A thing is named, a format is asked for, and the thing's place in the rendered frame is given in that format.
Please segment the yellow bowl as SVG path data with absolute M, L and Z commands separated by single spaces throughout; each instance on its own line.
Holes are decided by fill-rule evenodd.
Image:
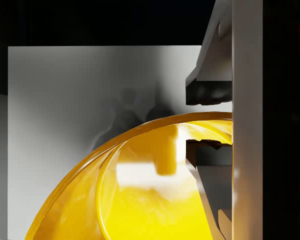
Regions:
M 25 240 L 224 240 L 187 142 L 231 146 L 232 114 L 159 118 L 104 143 L 52 191 Z

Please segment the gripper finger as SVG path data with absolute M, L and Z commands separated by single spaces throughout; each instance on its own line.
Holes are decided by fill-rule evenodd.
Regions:
M 196 179 L 213 240 L 232 239 L 232 145 L 189 139 L 186 166 Z
M 195 68 L 185 80 L 187 105 L 232 101 L 232 0 L 215 0 Z

